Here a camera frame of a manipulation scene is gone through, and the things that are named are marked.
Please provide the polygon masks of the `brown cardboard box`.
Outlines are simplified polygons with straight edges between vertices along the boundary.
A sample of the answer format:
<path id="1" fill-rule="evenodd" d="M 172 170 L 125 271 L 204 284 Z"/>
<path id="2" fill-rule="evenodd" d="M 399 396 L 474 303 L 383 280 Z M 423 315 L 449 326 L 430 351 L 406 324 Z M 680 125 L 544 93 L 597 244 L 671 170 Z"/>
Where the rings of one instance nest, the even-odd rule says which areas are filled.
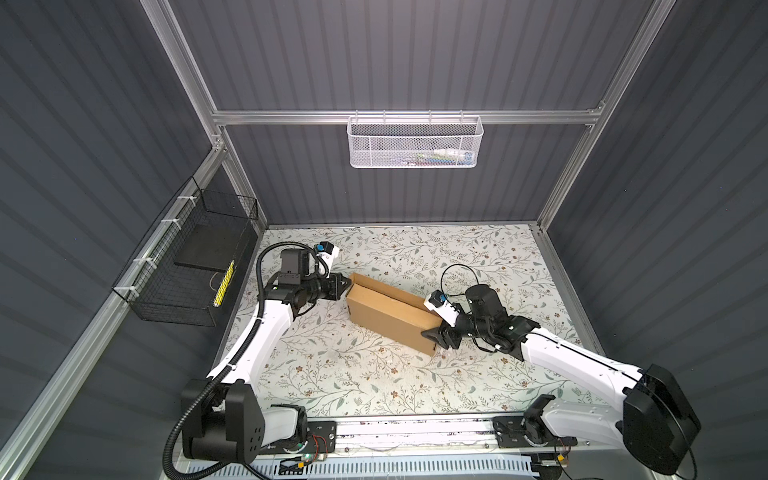
<path id="1" fill-rule="evenodd" d="M 351 281 L 347 305 L 353 323 L 428 356 L 435 353 L 436 342 L 421 333 L 439 327 L 442 319 L 423 298 L 358 273 Z"/>

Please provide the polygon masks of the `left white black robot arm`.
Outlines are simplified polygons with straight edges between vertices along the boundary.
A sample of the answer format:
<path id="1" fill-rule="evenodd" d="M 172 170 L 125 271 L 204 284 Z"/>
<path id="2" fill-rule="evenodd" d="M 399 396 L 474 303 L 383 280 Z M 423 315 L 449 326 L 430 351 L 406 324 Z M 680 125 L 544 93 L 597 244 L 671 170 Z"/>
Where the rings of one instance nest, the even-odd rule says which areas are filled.
<path id="1" fill-rule="evenodd" d="M 265 447 L 294 447 L 309 430 L 303 407 L 260 405 L 258 383 L 267 360 L 294 320 L 318 301 L 338 301 L 351 286 L 333 271 L 340 248 L 329 241 L 308 246 L 278 242 L 265 249 L 280 254 L 280 268 L 269 279 L 257 265 L 257 309 L 229 353 L 202 380 L 182 393 L 182 415 L 166 443 L 164 467 L 173 469 L 173 450 L 182 445 L 188 459 L 223 468 L 252 462 Z"/>

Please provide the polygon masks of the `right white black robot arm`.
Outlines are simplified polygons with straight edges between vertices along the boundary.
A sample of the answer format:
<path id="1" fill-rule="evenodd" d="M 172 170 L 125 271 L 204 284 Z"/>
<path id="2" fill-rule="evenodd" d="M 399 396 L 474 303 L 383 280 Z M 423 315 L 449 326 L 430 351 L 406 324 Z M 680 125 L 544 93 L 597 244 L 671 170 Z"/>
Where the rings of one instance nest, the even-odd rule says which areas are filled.
<path id="1" fill-rule="evenodd" d="M 669 476 L 694 457 L 692 445 L 702 424 L 669 370 L 618 362 L 568 342 L 532 319 L 508 313 L 486 284 L 469 287 L 465 297 L 467 309 L 440 290 L 426 297 L 425 307 L 442 322 L 423 331 L 423 337 L 443 349 L 457 349 L 465 338 L 482 340 L 487 352 L 550 370 L 602 401 L 583 404 L 540 395 L 518 428 L 529 444 L 596 441 L 621 447 L 646 468 Z"/>

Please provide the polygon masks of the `yellow marker pen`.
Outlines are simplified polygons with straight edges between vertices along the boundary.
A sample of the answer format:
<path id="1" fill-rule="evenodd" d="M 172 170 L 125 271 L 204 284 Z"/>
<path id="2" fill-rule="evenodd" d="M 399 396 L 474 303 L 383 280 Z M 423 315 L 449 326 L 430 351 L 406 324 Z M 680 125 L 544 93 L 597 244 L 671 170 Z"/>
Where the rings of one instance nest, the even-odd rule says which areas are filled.
<path id="1" fill-rule="evenodd" d="M 224 275 L 222 277 L 222 280 L 216 290 L 214 299 L 213 299 L 213 307 L 219 308 L 222 306 L 224 302 L 224 298 L 226 296 L 227 290 L 232 282 L 232 279 L 234 277 L 235 273 L 235 262 L 231 261 L 227 270 L 224 272 Z"/>

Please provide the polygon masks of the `floral patterned table mat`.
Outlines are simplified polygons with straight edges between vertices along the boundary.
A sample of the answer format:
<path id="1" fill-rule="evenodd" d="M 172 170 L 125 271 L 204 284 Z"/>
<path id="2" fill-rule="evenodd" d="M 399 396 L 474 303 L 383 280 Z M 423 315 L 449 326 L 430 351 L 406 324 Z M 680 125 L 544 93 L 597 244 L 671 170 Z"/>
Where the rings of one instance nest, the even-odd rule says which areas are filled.
<path id="1" fill-rule="evenodd" d="M 327 240 L 334 269 L 367 276 L 418 297 L 461 294 L 481 282 L 506 309 L 578 344 L 575 328 L 526 224 L 271 229 L 259 245 L 263 271 L 280 265 L 272 245 Z M 522 411 L 542 394 L 592 404 L 596 396 L 547 369 L 464 341 L 425 354 L 354 324 L 347 305 L 320 302 L 300 317 L 267 359 L 258 385 L 264 405 L 302 405 L 314 417 Z"/>

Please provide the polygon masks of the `black foam pad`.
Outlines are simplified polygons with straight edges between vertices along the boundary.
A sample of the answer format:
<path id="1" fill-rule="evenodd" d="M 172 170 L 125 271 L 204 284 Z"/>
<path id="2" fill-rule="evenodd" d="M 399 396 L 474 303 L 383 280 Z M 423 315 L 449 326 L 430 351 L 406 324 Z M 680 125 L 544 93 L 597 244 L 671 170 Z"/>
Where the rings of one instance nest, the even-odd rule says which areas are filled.
<path id="1" fill-rule="evenodd" d="M 175 254 L 174 264 L 223 273 L 234 260 L 240 238 L 236 230 L 196 225 Z"/>

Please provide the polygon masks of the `pens in white basket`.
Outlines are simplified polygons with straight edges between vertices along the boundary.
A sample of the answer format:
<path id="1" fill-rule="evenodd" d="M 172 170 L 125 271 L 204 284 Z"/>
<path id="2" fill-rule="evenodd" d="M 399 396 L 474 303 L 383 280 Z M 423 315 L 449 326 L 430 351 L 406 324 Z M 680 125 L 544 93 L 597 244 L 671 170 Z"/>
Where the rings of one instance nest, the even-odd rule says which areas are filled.
<path id="1" fill-rule="evenodd" d="M 454 148 L 407 152 L 404 157 L 396 158 L 395 162 L 413 167 L 473 168 L 476 165 L 474 151 Z"/>

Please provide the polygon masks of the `aluminium mounting rail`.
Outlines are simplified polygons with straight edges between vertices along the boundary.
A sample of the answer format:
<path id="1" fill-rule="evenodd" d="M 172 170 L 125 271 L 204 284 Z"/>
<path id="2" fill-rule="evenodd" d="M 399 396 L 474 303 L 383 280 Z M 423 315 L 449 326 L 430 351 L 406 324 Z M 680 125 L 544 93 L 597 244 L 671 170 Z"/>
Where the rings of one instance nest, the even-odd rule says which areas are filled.
<path id="1" fill-rule="evenodd" d="M 556 436 L 572 436 L 578 445 L 604 445 L 625 452 L 632 449 L 622 436 L 622 422 L 615 411 L 602 406 L 562 404 L 553 402 L 544 409 L 531 408 L 522 414 L 528 419 L 542 420 Z M 311 418 L 310 420 L 331 420 L 338 423 L 336 450 L 366 449 L 390 451 L 401 448 L 456 448 L 459 446 L 482 446 L 497 444 L 490 414 L 456 414 L 426 416 L 385 416 L 346 417 L 341 419 Z M 501 448 L 501 449 L 543 449 L 551 447 Z"/>

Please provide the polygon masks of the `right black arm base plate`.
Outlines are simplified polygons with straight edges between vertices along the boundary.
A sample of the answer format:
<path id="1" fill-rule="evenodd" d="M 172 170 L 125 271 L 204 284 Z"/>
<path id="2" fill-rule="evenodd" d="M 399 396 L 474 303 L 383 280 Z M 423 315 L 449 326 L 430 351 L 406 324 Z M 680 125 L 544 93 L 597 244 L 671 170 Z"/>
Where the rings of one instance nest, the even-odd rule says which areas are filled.
<path id="1" fill-rule="evenodd" d="M 575 447 L 578 440 L 572 436 L 553 434 L 542 420 L 528 419 L 524 415 L 501 415 L 491 419 L 494 435 L 500 448 Z"/>

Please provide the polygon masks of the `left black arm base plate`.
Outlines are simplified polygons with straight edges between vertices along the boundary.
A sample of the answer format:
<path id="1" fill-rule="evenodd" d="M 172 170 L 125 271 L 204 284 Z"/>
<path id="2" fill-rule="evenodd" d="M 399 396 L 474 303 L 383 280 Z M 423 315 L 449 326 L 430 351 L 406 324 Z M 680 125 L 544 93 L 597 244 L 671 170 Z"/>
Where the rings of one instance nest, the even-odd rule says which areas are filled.
<path id="1" fill-rule="evenodd" d="M 330 454 L 336 450 L 338 423 L 331 420 L 310 420 L 307 424 L 307 435 L 303 442 L 281 440 L 262 447 L 259 455 L 281 454 Z"/>

